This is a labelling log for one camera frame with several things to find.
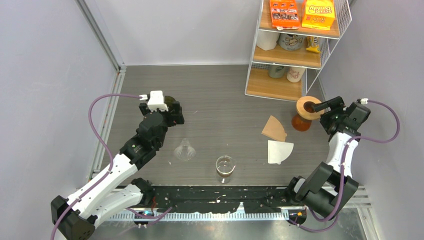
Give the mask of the clear glass dripper cone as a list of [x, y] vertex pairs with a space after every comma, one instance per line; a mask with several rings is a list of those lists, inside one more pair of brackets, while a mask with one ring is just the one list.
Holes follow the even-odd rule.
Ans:
[[192, 147], [190, 142], [184, 138], [180, 145], [175, 148], [173, 154], [180, 161], [189, 161], [196, 156], [196, 150]]

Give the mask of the wooden ring dripper holder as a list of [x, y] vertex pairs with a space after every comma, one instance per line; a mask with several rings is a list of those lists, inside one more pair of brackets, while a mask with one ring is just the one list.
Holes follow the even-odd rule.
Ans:
[[321, 101], [313, 96], [303, 96], [296, 102], [297, 113], [306, 120], [313, 121], [317, 120], [325, 113], [324, 110], [316, 112], [314, 106], [320, 104]]

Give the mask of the white paper coffee filter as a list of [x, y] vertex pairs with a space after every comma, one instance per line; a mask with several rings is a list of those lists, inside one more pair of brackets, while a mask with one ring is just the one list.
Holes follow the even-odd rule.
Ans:
[[267, 163], [280, 165], [292, 153], [294, 144], [291, 142], [268, 140]]

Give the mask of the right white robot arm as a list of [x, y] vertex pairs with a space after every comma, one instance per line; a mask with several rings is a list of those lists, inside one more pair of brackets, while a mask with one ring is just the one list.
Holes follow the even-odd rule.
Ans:
[[358, 190], [359, 183], [352, 178], [353, 153], [359, 144], [358, 129], [371, 111], [368, 99], [361, 98], [346, 106], [340, 96], [327, 101], [304, 96], [296, 102], [294, 128], [300, 121], [319, 120], [329, 135], [329, 152], [308, 178], [293, 177], [285, 192], [291, 205], [300, 203], [320, 215], [321, 221], [332, 220]]

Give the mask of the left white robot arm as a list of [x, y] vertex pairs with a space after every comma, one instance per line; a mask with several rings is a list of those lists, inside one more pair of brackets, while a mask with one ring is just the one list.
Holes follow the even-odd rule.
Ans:
[[142, 102], [139, 107], [143, 120], [112, 162], [76, 192], [67, 197], [58, 195], [51, 201], [51, 239], [60, 231], [67, 240], [87, 240], [110, 216], [137, 204], [148, 207], [153, 202], [153, 189], [141, 178], [120, 192], [111, 192], [152, 160], [163, 147], [168, 129], [185, 120], [180, 102], [170, 96], [158, 103]]

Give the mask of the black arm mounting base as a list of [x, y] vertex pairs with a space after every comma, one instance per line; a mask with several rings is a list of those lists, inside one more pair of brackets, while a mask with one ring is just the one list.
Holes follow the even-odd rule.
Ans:
[[156, 209], [160, 213], [234, 213], [240, 208], [247, 214], [277, 213], [282, 209], [301, 211], [306, 205], [295, 201], [284, 186], [156, 185], [146, 200], [131, 205], [132, 209]]

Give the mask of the dark green glass dripper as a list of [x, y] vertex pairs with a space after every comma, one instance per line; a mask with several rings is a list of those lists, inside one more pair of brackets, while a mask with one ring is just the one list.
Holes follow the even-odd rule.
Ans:
[[172, 106], [173, 102], [175, 102], [175, 101], [176, 101], [176, 100], [175, 100], [175, 98], [174, 98], [174, 97], [172, 97], [172, 96], [168, 96], [168, 95], [166, 95], [166, 96], [164, 97], [164, 103], [165, 103], [168, 107]]

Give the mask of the brown paper coffee filter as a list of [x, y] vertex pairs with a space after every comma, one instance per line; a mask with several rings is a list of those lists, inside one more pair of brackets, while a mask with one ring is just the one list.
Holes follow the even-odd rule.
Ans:
[[287, 133], [281, 122], [271, 115], [261, 132], [262, 135], [278, 142], [285, 142]]

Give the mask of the glass beaker with coffee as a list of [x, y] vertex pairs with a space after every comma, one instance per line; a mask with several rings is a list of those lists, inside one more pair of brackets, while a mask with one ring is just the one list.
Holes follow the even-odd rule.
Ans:
[[216, 178], [220, 184], [228, 184], [236, 168], [235, 160], [228, 156], [220, 156], [215, 162]]

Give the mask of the orange glass carafe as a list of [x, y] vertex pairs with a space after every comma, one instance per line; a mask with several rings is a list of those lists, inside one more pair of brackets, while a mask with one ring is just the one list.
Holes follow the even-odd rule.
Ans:
[[296, 114], [291, 120], [292, 127], [299, 132], [305, 132], [309, 130], [311, 124], [311, 120], [305, 119], [299, 114]]

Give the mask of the white printed cup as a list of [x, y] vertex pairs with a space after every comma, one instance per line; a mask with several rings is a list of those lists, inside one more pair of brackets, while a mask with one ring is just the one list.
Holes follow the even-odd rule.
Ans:
[[286, 78], [291, 83], [299, 82], [306, 71], [305, 67], [290, 66], [286, 73]]

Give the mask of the yellow snack packet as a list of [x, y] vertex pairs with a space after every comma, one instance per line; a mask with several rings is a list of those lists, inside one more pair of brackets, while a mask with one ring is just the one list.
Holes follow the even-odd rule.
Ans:
[[307, 36], [306, 50], [315, 54], [320, 54], [320, 39], [316, 36]]

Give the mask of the grey green cup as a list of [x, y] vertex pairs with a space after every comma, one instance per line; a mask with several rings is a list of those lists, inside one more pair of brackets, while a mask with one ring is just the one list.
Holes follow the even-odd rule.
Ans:
[[285, 68], [286, 67], [283, 65], [270, 65], [268, 68], [268, 76], [274, 79], [282, 78], [285, 73]]

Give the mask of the yellow scrub daddy box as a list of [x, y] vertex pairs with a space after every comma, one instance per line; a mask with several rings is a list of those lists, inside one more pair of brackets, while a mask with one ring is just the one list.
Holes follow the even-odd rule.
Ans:
[[302, 4], [303, 28], [330, 31], [336, 18], [333, 0], [304, 0]]

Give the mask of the orange snack box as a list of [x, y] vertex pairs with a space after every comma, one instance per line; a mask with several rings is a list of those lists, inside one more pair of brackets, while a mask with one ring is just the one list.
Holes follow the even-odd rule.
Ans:
[[270, 0], [269, 10], [273, 28], [298, 29], [301, 26], [295, 0]]

